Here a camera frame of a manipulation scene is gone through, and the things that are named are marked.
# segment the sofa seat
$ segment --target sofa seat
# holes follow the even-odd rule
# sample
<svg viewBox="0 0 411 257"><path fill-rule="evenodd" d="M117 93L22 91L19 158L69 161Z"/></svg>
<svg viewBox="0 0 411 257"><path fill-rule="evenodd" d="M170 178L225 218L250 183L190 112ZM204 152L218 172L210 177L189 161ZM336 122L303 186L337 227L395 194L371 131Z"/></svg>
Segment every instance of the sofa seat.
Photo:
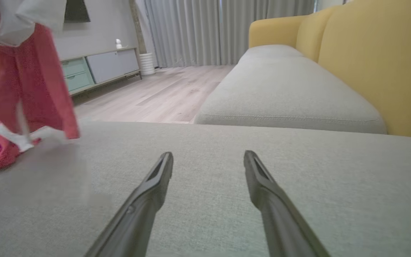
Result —
<svg viewBox="0 0 411 257"><path fill-rule="evenodd" d="M296 49L248 49L208 97L196 124L386 133L378 111Z"/></svg>
<svg viewBox="0 0 411 257"><path fill-rule="evenodd" d="M411 138L279 127L81 122L0 171L0 256L83 256L165 151L147 257L268 257L254 150L332 257L411 256Z"/></svg>

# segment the white figurine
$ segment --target white figurine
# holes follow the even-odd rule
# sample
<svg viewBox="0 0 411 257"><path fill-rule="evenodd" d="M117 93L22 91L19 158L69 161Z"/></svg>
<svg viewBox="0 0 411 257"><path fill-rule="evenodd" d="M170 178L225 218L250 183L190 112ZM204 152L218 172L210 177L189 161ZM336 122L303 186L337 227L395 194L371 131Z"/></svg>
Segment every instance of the white figurine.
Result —
<svg viewBox="0 0 411 257"><path fill-rule="evenodd" d="M117 46L117 49L123 48L123 47L121 46L121 40L120 40L120 39L116 39L116 40L115 40L115 44L116 44L116 46Z"/></svg>

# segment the drawer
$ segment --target drawer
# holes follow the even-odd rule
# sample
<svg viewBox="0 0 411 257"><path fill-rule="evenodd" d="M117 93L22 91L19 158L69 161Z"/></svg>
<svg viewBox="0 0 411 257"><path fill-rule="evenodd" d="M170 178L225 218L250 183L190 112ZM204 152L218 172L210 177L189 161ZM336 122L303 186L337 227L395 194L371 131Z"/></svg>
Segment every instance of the drawer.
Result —
<svg viewBox="0 0 411 257"><path fill-rule="evenodd" d="M86 72L66 77L65 80L69 91L91 84Z"/></svg>
<svg viewBox="0 0 411 257"><path fill-rule="evenodd" d="M83 63L82 58L62 62L64 76L67 77L69 75L84 72L85 71L85 65L86 64Z"/></svg>

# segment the gray curtain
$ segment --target gray curtain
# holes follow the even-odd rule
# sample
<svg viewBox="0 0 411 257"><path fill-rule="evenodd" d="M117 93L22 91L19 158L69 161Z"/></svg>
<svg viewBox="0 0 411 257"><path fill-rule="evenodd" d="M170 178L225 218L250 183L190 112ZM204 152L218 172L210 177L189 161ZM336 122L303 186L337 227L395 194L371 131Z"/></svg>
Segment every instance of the gray curtain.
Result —
<svg viewBox="0 0 411 257"><path fill-rule="evenodd" d="M150 22L148 21L147 10L145 9L145 0L136 0L137 15L139 16L139 24L141 25L142 36L145 42L147 52L152 53L153 66L158 67L158 59L156 58L155 44L153 43L152 31L150 30Z"/></svg>
<svg viewBox="0 0 411 257"><path fill-rule="evenodd" d="M146 0L160 67L236 64L253 21L313 12L314 0Z"/></svg>
<svg viewBox="0 0 411 257"><path fill-rule="evenodd" d="M160 67L219 65L217 0L146 0Z"/></svg>

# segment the wall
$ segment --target wall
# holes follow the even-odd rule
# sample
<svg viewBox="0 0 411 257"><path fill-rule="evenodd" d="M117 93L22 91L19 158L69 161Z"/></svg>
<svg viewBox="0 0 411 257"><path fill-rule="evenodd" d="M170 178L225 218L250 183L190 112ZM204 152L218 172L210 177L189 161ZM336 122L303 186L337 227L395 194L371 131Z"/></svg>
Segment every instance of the wall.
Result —
<svg viewBox="0 0 411 257"><path fill-rule="evenodd" d="M123 46L137 46L129 0L85 0L90 21L65 23L62 33L54 34L60 59L116 49L115 39Z"/></svg>
<svg viewBox="0 0 411 257"><path fill-rule="evenodd" d="M318 0L317 10L323 10L333 5L342 5L343 3L344 3L344 0Z"/></svg>

